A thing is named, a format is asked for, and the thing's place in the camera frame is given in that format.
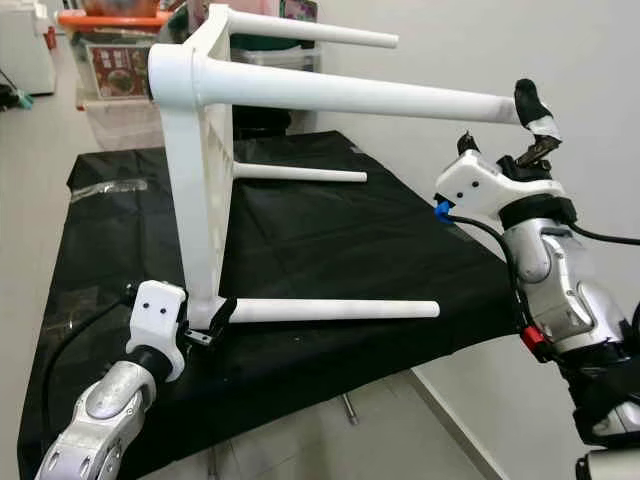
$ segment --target box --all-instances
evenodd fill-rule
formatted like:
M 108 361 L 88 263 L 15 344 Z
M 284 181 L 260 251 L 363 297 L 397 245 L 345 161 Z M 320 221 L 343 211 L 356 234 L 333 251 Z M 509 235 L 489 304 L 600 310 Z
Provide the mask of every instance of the box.
M 231 60 L 235 62 L 308 72 L 318 70 L 320 56 L 319 47 L 302 48 L 297 46 L 286 50 L 231 50 Z
M 100 100 L 146 98 L 147 57 L 169 12 L 155 17 L 92 17 L 63 10 L 57 21 L 69 37 L 82 88 Z
M 164 145 L 160 112 L 148 100 L 87 102 L 84 110 L 98 145 L 105 151 Z

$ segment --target blue connector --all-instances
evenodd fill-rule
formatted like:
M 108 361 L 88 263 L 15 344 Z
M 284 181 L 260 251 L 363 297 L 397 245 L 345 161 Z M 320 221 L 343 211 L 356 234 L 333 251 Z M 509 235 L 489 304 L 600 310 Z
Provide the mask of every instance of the blue connector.
M 438 203 L 436 208 L 433 209 L 438 220 L 440 220 L 442 223 L 452 224 L 453 222 L 447 218 L 447 215 L 449 215 L 449 210 L 451 210 L 451 204 L 447 200 Z

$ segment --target white tape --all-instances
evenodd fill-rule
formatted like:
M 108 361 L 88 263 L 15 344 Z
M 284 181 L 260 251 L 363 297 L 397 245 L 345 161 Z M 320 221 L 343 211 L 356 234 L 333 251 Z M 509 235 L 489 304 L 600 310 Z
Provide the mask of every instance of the white tape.
M 558 131 L 558 125 L 556 125 L 556 121 L 551 115 L 545 115 L 542 118 L 529 122 L 527 124 L 527 130 L 534 135 L 546 135 L 562 141 L 562 137 Z

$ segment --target black tablecloth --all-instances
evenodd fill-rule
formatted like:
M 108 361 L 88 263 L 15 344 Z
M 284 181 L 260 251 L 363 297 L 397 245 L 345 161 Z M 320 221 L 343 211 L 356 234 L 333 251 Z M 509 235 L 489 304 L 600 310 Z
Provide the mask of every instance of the black tablecloth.
M 427 203 L 339 133 L 246 140 L 235 153 L 254 163 L 365 170 L 369 180 L 237 181 L 223 296 L 433 299 L 442 313 L 229 327 L 215 351 L 191 348 L 183 375 L 162 387 L 119 478 L 137 478 L 377 378 L 514 332 L 504 264 L 457 227 L 438 223 Z M 78 191 L 112 180 L 133 182 L 69 206 L 24 404 L 23 479 L 34 477 L 41 458 L 44 361 L 68 328 L 129 281 L 184 284 L 164 150 L 80 155 L 68 185 Z M 128 318 L 125 307 L 117 308 L 60 357 L 52 378 L 55 431 L 69 422 L 77 396 L 122 353 Z

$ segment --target floor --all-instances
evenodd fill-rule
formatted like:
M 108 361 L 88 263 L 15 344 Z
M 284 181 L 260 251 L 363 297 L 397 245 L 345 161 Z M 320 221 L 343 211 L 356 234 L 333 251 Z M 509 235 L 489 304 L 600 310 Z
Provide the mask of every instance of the floor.
M 56 94 L 37 98 L 32 111 L 0 113 L 0 478 L 8 480 L 18 478 L 16 438 L 66 214 L 65 182 L 76 155 L 98 149 L 85 114 L 74 108 L 75 72 L 64 40 L 54 56 Z M 334 399 L 218 445 L 221 479 L 481 480 L 406 375 L 352 392 L 357 426 Z M 145 478 L 204 480 L 206 456 Z

